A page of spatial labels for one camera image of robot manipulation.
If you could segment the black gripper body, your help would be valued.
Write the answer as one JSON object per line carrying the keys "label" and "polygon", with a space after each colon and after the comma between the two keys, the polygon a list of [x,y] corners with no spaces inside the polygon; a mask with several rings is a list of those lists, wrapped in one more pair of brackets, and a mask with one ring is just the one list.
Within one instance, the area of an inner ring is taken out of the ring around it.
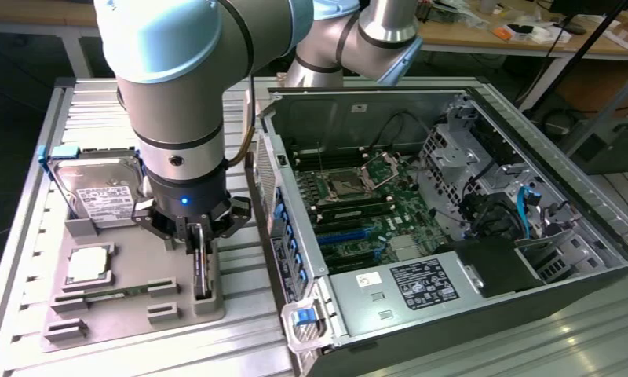
{"label": "black gripper body", "polygon": [[191,180],[174,181],[146,169],[158,209],[170,217],[210,214],[227,200],[227,170],[217,168]]}

